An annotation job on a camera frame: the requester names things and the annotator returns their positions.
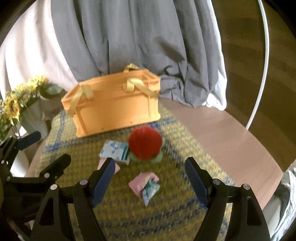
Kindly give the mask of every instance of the silver screw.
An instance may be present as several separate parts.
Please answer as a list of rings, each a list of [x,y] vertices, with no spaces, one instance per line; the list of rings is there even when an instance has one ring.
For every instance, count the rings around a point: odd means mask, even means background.
[[[213,183],[216,184],[216,185],[219,185],[221,183],[221,181],[219,179],[215,178],[213,180]]]
[[[51,190],[56,190],[57,189],[57,184],[51,185],[50,189]]]
[[[250,185],[249,184],[244,184],[243,185],[244,189],[249,190],[250,189]]]
[[[87,180],[86,179],[82,179],[79,183],[80,183],[80,185],[85,185],[85,184],[87,184]]]

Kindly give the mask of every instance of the white cord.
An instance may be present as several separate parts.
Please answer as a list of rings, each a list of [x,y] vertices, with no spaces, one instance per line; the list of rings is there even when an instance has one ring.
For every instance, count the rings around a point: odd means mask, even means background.
[[[264,86],[265,86],[265,81],[266,81],[266,76],[267,76],[267,69],[268,69],[268,60],[269,60],[269,32],[268,32],[268,25],[267,25],[267,18],[264,10],[264,6],[261,0],[258,0],[259,6],[260,6],[260,11],[263,19],[263,27],[264,27],[264,35],[265,35],[265,61],[264,61],[264,69],[263,69],[263,75],[262,75],[262,81],[259,89],[259,93],[257,96],[257,100],[254,106],[254,109],[252,111],[252,114],[250,116],[250,119],[246,125],[246,129],[248,130],[252,124],[252,121],[255,117],[255,114],[257,112],[258,106],[260,104],[260,100],[263,94]]]

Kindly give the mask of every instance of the blue gripper pad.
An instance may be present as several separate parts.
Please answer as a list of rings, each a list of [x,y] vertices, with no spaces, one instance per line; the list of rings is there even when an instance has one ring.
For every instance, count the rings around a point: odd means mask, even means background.
[[[115,161],[112,158],[107,158],[102,167],[96,172],[98,171],[101,171],[101,175],[93,190],[91,201],[93,208],[103,201],[103,197],[115,172]]]
[[[193,187],[193,190],[195,192],[196,197],[198,200],[204,204],[206,207],[210,206],[210,200],[208,197],[208,190],[209,185],[211,185],[210,180],[202,180],[199,174],[204,175],[205,173],[202,173],[205,170],[200,169],[194,158],[189,157],[185,161],[185,172],[189,178],[189,181]]]

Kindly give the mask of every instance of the gray fabric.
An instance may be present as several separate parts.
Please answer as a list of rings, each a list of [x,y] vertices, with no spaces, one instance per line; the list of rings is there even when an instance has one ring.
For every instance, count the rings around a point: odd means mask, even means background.
[[[161,77],[160,96],[201,105],[218,81],[206,0],[52,0],[61,50],[77,81],[129,63]]]

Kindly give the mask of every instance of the yellow and blue woven mat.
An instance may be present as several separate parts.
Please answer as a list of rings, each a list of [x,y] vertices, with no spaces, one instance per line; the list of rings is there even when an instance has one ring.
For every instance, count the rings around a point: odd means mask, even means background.
[[[131,161],[129,166],[120,165],[121,169],[113,176],[103,202],[94,209],[107,240],[193,240],[206,208],[198,202],[185,173],[184,162],[189,156],[194,157],[213,178],[234,184],[170,111],[160,105],[159,112],[162,118],[149,125],[165,139],[163,160],[160,163]],[[107,139],[126,142],[131,131],[132,128],[125,128],[77,138],[72,118],[61,112],[52,122],[36,176],[67,153],[72,162],[57,184],[61,187],[74,185],[97,169],[99,153]],[[147,207],[128,186],[140,172],[154,172],[160,179],[160,189]],[[72,204],[69,211],[76,239],[83,240]],[[231,206],[227,205],[218,240],[224,240],[230,213]]]

